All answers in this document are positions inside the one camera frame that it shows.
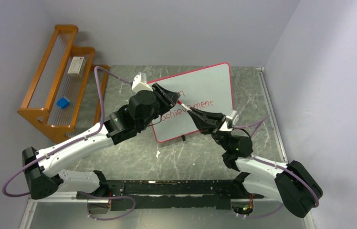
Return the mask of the red capped whiteboard marker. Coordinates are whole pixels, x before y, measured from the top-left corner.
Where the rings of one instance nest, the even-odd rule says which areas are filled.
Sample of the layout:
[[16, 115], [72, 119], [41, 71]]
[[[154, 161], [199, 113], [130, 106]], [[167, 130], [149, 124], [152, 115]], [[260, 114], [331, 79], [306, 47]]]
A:
[[182, 103], [180, 100], [177, 101], [177, 104], [179, 104], [180, 106], [182, 106], [185, 110], [191, 110], [187, 105], [185, 105], [184, 103]]

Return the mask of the red framed whiteboard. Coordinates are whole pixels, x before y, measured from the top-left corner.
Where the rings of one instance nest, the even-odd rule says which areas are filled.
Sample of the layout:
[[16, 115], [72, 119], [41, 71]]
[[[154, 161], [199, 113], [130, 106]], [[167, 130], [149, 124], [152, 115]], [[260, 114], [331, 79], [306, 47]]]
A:
[[[231, 67], [226, 62], [149, 82], [153, 83], [180, 93], [180, 101], [188, 107], [225, 115], [229, 115], [234, 108]], [[152, 129], [159, 143], [198, 131], [184, 107], [179, 104], [162, 115]]]

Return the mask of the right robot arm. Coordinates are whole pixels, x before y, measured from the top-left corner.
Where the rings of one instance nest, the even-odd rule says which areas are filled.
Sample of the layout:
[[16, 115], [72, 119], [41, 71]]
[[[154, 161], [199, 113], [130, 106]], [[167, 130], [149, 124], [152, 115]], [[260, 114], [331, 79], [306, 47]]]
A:
[[277, 200], [299, 218], [319, 206], [323, 191], [300, 162], [274, 162], [255, 156], [251, 134], [232, 134], [239, 119], [237, 111], [225, 115], [192, 107], [187, 113], [201, 134], [210, 135], [223, 148], [225, 166], [240, 173], [233, 188], [238, 197], [258, 194]]

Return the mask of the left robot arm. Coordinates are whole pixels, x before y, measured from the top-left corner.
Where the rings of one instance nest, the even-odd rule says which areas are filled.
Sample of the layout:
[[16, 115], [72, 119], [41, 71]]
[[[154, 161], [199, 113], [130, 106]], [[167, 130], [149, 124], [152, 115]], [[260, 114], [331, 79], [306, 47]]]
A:
[[24, 171], [31, 198], [43, 199], [57, 191], [84, 192], [95, 198], [109, 194], [108, 182], [101, 171], [84, 173], [66, 170], [66, 167], [92, 152], [135, 137], [153, 120], [170, 111], [179, 98], [179, 93], [155, 83], [150, 90], [131, 96], [128, 104], [87, 131], [46, 149], [23, 150], [24, 164], [31, 163]]

